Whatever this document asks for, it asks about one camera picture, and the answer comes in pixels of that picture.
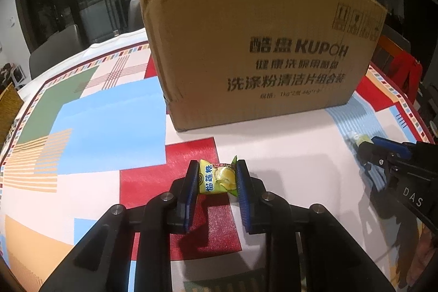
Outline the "person right hand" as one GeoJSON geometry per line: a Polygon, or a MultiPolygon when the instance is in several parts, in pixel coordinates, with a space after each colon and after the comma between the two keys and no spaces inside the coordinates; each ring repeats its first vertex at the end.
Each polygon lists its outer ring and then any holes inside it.
{"type": "Polygon", "coordinates": [[[437,251],[437,235],[434,234],[424,223],[421,225],[421,234],[414,252],[411,265],[406,277],[401,278],[399,291],[411,291],[417,280],[425,272],[425,269],[437,251]]]}

